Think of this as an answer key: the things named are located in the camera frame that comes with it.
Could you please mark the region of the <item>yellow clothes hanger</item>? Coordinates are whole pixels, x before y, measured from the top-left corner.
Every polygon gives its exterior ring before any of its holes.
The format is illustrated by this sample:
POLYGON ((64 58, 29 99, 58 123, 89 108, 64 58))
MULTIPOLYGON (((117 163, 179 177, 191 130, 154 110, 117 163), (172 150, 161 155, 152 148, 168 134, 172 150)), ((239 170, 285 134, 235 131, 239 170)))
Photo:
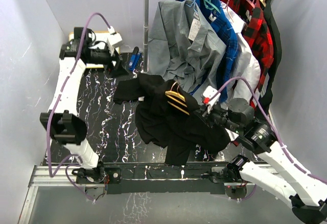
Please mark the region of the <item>yellow clothes hanger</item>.
POLYGON ((188 107, 186 104, 185 97, 179 93, 179 84, 175 81, 170 90, 165 91, 165 96, 167 97, 167 102, 169 105, 179 110, 180 112, 189 115, 188 107))

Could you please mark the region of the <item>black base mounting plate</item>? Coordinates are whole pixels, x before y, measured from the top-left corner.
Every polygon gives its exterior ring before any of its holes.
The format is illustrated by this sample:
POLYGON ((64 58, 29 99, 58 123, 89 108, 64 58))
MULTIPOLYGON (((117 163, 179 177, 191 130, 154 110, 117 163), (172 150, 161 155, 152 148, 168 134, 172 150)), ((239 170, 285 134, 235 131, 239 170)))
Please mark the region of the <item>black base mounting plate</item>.
POLYGON ((78 184, 103 187, 106 194, 207 192, 244 198, 254 186, 229 176, 225 162, 188 162, 185 166, 100 162, 94 169, 77 168, 72 174, 78 184))

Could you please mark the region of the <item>blue stapler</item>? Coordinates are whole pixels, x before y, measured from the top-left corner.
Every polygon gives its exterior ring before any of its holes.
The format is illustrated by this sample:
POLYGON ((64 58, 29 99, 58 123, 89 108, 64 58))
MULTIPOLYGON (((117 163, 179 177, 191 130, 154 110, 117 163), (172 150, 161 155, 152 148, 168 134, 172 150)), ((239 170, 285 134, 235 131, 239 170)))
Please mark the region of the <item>blue stapler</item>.
POLYGON ((128 62, 128 69, 130 71, 133 71, 136 68, 140 57, 141 57, 141 53, 139 51, 139 48, 136 46, 133 49, 133 52, 132 52, 131 57, 130 57, 130 60, 128 62))

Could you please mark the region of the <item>aluminium frame rail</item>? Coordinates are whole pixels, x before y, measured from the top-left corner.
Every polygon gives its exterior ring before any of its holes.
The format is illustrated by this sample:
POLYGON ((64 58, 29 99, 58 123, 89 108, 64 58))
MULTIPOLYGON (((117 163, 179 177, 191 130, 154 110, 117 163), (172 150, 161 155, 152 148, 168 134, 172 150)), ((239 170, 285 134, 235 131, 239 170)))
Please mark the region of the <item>aluminium frame rail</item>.
MULTIPOLYGON (((45 166, 36 166, 33 169, 32 176, 29 182, 28 194, 25 199, 24 206, 22 208, 19 223, 28 223, 31 217, 32 209, 36 199, 37 190, 39 187, 79 187, 83 193, 90 194, 90 189, 102 190, 103 195, 106 195, 103 187, 96 187, 92 185, 87 187, 84 184, 78 184, 76 177, 72 174, 76 166, 70 166, 69 168, 60 167, 58 172, 54 177, 48 175, 48 168, 45 166)), ((247 179, 246 182, 256 184, 264 190, 267 190, 262 183, 259 182, 259 177, 262 176, 263 180, 267 183, 272 183, 273 181, 283 180, 283 177, 269 164, 263 162, 255 162, 253 175, 255 178, 253 180, 247 179)))

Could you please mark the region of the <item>red black plaid shirt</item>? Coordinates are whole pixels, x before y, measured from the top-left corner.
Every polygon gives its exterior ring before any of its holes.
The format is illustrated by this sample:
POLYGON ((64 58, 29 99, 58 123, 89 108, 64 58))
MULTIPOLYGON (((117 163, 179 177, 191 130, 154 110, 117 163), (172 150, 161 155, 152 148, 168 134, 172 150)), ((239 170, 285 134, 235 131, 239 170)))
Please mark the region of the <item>red black plaid shirt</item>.
POLYGON ((264 19, 264 11, 259 6, 252 11, 251 1, 242 0, 240 18, 246 23, 242 36, 249 44, 261 68, 260 80, 255 90, 255 93, 260 95, 268 70, 274 61, 274 51, 271 33, 264 19))

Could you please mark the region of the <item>white shirt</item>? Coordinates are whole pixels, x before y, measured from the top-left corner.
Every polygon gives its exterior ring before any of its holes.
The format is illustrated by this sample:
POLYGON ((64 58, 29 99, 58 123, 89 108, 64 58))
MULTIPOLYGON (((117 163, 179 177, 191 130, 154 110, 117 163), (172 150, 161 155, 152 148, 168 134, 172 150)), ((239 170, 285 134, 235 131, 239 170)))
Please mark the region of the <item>white shirt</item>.
MULTIPOLYGON (((234 62, 234 67, 231 72, 231 77, 243 77, 247 80, 253 90, 260 80, 261 68, 258 60, 252 54, 249 44, 242 36, 242 30, 245 27, 245 22, 232 9, 226 6, 226 3, 220 3, 225 16, 231 23, 238 41, 238 54, 234 62)), ((248 102, 252 98, 252 93, 248 89, 246 83, 242 80, 232 81, 227 85, 227 99, 244 98, 248 102)))

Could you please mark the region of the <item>pink hanger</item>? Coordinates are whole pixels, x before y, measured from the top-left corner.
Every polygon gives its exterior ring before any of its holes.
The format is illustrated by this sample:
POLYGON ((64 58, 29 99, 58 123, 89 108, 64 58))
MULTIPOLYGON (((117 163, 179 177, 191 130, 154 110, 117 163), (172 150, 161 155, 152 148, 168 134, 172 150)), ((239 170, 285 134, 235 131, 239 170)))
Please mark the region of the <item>pink hanger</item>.
POLYGON ((242 0, 221 0, 221 3, 226 17, 232 24, 242 20, 240 18, 242 0))

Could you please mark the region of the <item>blue plaid shirt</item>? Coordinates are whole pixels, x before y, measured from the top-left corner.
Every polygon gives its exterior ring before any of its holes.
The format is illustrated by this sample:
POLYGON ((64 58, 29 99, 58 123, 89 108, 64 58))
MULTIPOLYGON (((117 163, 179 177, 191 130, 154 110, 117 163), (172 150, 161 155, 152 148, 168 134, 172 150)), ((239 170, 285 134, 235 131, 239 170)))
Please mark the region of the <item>blue plaid shirt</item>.
POLYGON ((201 10, 203 16, 209 22, 217 36, 226 45, 225 53, 222 57, 221 63, 219 64, 216 75, 217 87, 220 88, 226 81, 230 79, 231 71, 234 67, 234 62, 238 54, 238 41, 231 23, 224 14, 220 0, 214 0, 214 2, 217 7, 220 7, 220 14, 215 10, 207 10, 204 6, 203 0, 196 0, 196 4, 201 10))

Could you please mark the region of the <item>teal hanger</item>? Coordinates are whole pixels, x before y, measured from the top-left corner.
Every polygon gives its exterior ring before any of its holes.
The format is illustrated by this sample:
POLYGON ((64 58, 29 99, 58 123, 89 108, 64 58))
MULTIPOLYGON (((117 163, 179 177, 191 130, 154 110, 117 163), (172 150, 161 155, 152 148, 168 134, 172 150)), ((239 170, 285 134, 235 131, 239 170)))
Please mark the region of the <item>teal hanger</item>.
POLYGON ((217 13, 221 13, 220 7, 217 7, 215 4, 214 0, 203 0, 204 1, 204 6, 207 10, 215 10, 217 13))

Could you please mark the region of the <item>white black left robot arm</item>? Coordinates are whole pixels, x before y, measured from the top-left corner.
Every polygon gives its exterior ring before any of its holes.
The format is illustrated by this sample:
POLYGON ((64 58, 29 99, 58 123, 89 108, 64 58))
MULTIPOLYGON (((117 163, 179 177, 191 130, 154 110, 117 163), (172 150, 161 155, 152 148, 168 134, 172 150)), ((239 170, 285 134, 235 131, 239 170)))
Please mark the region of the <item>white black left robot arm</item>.
POLYGON ((122 46, 122 37, 114 27, 100 33, 75 27, 73 35, 60 48, 55 94, 48 111, 42 112, 39 117, 46 130, 48 171, 50 177, 57 173, 52 169, 51 144, 58 142, 70 152, 62 161, 74 157, 82 176, 99 183, 104 180, 106 171, 100 166, 99 155, 87 140, 87 125, 78 117, 77 98, 81 79, 90 65, 101 65, 114 77, 120 74, 123 68, 118 48, 122 46))

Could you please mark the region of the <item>grey shirt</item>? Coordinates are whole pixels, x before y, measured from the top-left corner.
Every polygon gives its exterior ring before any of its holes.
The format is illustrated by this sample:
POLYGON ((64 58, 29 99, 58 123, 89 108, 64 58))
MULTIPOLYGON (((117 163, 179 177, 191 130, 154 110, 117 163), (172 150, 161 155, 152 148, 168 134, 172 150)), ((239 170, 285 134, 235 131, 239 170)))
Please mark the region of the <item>grey shirt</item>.
POLYGON ((160 1, 148 43, 148 73, 178 81, 196 99, 217 86, 226 44, 191 1, 160 1))

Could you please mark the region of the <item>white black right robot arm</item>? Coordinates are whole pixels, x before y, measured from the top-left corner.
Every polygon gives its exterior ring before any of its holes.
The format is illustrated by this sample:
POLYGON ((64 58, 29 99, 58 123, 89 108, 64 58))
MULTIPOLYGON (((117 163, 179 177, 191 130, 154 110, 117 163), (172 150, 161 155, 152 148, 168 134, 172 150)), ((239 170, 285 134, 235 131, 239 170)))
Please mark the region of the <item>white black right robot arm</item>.
POLYGON ((303 223, 326 221, 326 184, 310 176, 285 146, 279 144, 276 133, 268 123, 254 117, 254 109, 243 98, 230 100, 223 109, 218 95, 203 94, 201 117, 213 126, 222 126, 238 136, 241 144, 265 160, 278 176, 260 168, 247 157, 237 155, 221 175, 238 182, 252 182, 283 201, 303 223))

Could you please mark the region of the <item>whiteboard with yellow frame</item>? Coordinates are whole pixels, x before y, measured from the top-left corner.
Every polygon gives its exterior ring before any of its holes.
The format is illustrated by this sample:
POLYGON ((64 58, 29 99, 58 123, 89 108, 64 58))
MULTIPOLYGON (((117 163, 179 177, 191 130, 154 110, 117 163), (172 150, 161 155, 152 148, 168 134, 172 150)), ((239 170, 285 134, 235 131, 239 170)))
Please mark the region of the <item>whiteboard with yellow frame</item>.
MULTIPOLYGON (((101 31, 95 31, 95 34, 93 34, 93 38, 94 38, 94 35, 96 37, 96 40, 101 40, 101 41, 105 41, 107 42, 107 35, 108 35, 108 32, 101 32, 101 31)), ((69 35, 68 35, 68 40, 72 40, 74 38, 74 34, 73 32, 71 32, 69 35)), ((104 47, 104 43, 100 43, 99 45, 97 45, 99 48, 103 48, 104 47)), ((92 69, 92 68, 104 68, 104 65, 102 64, 86 64, 86 69, 92 69)))

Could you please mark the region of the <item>black hanging jacket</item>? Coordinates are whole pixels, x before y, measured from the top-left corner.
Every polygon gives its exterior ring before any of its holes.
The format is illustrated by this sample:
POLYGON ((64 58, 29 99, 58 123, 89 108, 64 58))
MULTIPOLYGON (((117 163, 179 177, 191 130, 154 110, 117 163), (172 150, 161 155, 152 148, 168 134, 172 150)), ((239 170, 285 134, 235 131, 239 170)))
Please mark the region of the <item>black hanging jacket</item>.
POLYGON ((269 78, 266 91, 259 99, 267 114, 273 98, 272 83, 282 59, 281 37, 272 13, 271 0, 264 3, 261 0, 232 0, 230 6, 246 22, 242 35, 261 67, 259 91, 266 77, 269 78))

